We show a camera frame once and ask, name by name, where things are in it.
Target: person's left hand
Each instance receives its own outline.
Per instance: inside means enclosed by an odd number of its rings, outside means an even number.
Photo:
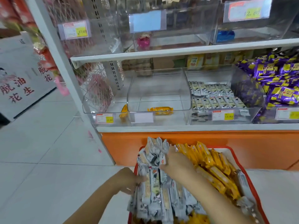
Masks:
[[[125,167],[113,175],[109,180],[111,180],[113,186],[116,187],[116,193],[122,191],[132,195],[136,186],[140,182],[144,182],[146,178],[144,176],[135,175],[130,168]]]

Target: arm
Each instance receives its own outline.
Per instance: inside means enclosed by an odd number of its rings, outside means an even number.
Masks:
[[[167,165],[160,165],[165,173],[182,184],[200,201],[215,224],[253,224],[200,174],[196,173],[190,160],[171,146],[166,156]]]
[[[130,168],[123,168],[102,184],[63,224],[98,224],[107,204],[119,191],[133,194],[142,176],[135,176]]]

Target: white metal post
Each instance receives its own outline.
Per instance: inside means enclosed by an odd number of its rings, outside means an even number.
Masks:
[[[78,84],[77,78],[73,72],[72,66],[69,63],[69,60],[65,54],[64,49],[62,48],[61,42],[59,40],[57,30],[52,24],[51,18],[47,12],[45,4],[43,0],[26,0],[28,8],[30,9],[34,20],[42,33],[48,48],[55,60],[55,63],[65,81],[67,88],[70,91],[70,94],[80,112],[81,118],[87,127],[87,129],[91,132],[93,138],[95,139],[97,145],[102,150],[102,156],[106,160],[111,161],[111,165],[114,165],[115,162],[111,157],[109,151],[105,147],[104,143],[101,140],[101,136],[98,131],[93,127],[92,123],[87,114],[83,111],[83,93]]]

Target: orange shelf base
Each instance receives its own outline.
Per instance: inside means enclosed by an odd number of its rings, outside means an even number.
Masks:
[[[200,141],[207,147],[229,146],[244,168],[286,170],[299,160],[299,131],[102,133],[107,149],[120,166],[135,166],[138,150],[146,145],[148,136],[167,139],[171,144]]]

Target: pile of purple snack packages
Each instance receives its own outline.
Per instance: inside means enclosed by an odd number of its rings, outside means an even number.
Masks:
[[[256,102],[265,99],[264,107],[256,115],[253,123],[278,123],[275,119],[277,108],[296,107],[299,104],[299,56],[298,53],[289,56],[286,53],[288,51],[270,53],[237,63],[237,66],[245,71],[251,80],[255,80],[266,94],[266,99],[251,98]]]

